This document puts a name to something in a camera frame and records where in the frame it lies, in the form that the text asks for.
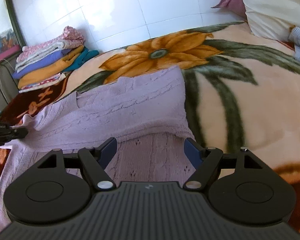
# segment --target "folded clothes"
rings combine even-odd
[[[34,46],[24,46],[22,48],[23,52],[17,58],[17,63],[26,60],[31,54],[34,54],[36,51],[46,48],[46,47],[50,46],[51,44],[55,43],[56,41],[62,41],[62,40],[70,40],[70,41],[75,40],[75,41],[80,42],[80,44],[78,45],[78,46],[80,46],[84,43],[84,36],[79,31],[77,31],[75,28],[66,26],[63,29],[63,33],[60,36],[58,36],[50,41],[46,41],[44,43],[34,45]]]
[[[37,50],[34,54],[31,54],[26,60],[16,64],[16,71],[19,68],[25,68],[30,64],[36,63],[39,60],[45,58],[46,56],[63,49],[74,49],[81,46],[83,43],[78,40],[61,40],[45,47],[43,49]]]
[[[81,52],[80,56],[75,59],[75,61],[71,64],[71,66],[67,67],[63,72],[73,71],[81,67],[85,62],[92,59],[93,57],[99,55],[99,51],[91,50],[89,51],[86,47]]]
[[[71,50],[66,56],[59,59],[55,63],[53,63],[47,67],[40,68],[40,69],[34,70],[34,71],[26,74],[19,80],[18,88],[21,89],[22,87],[24,87],[26,85],[38,83],[46,78],[49,78],[49,77],[61,72],[64,69],[66,69],[74,62],[74,60],[77,57],[79,57],[83,48],[84,48],[84,46],[81,45],[81,46],[77,47],[76,49]]]
[[[59,83],[60,81],[64,80],[66,78],[66,74],[65,73],[58,73],[50,78],[47,78],[39,83],[35,83],[35,84],[31,84],[31,85],[27,85],[24,86],[19,93],[25,93],[28,91],[33,91],[33,90],[38,90],[41,88],[47,88],[50,86],[53,86],[57,83]]]
[[[63,50],[53,52],[52,54],[46,56],[45,58],[43,58],[42,60],[39,60],[36,63],[30,64],[26,67],[18,68],[18,70],[15,71],[12,74],[12,76],[15,79],[20,79],[24,75],[30,73],[31,71],[34,71],[34,70],[37,70],[39,68],[43,68],[43,67],[46,67],[46,66],[49,66],[49,65],[53,64],[54,62],[56,62],[57,60],[61,59],[66,54],[68,54],[70,51],[71,51],[71,49],[63,49]]]

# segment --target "green leaf pattern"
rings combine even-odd
[[[226,24],[212,25],[187,30],[188,33],[202,32],[212,33],[223,30],[231,25],[242,24],[243,22],[232,22]],[[189,128],[192,130],[196,141],[206,146],[204,138],[204,127],[201,127],[197,112],[199,102],[199,87],[196,79],[196,73],[201,74],[218,92],[223,107],[225,109],[227,123],[227,152],[233,153],[244,146],[245,136],[243,130],[242,119],[240,115],[240,107],[231,89],[222,81],[222,79],[230,79],[241,82],[247,82],[252,85],[258,85],[253,73],[242,64],[235,62],[224,56],[242,59],[255,59],[269,66],[278,65],[288,71],[300,75],[300,61],[289,56],[279,50],[272,49],[267,46],[258,46],[245,43],[238,43],[226,40],[206,39],[203,45],[212,46],[220,51],[221,54],[206,58],[208,61],[205,65],[195,66],[191,69],[183,70],[183,76],[186,87],[186,117]],[[82,85],[75,90],[79,93],[86,92],[94,87],[102,85],[104,80],[112,73],[112,71],[102,71],[87,79]]]

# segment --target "white tiled wall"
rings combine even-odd
[[[220,0],[13,0],[28,45],[50,40],[65,26],[79,29],[89,49],[108,51],[204,25],[241,20],[210,7]]]

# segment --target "round screw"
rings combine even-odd
[[[195,180],[191,180],[186,183],[186,187],[189,189],[198,189],[201,188],[201,186],[201,183]]]
[[[113,187],[113,183],[109,180],[103,180],[103,181],[100,181],[98,184],[97,184],[98,188],[101,188],[101,189],[110,189]]]

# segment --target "pillow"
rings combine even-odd
[[[290,28],[300,27],[300,0],[243,0],[252,32],[288,41]]]
[[[242,16],[243,18],[247,18],[246,8],[244,7],[243,0],[221,0],[218,5],[212,8],[227,8],[230,11]]]

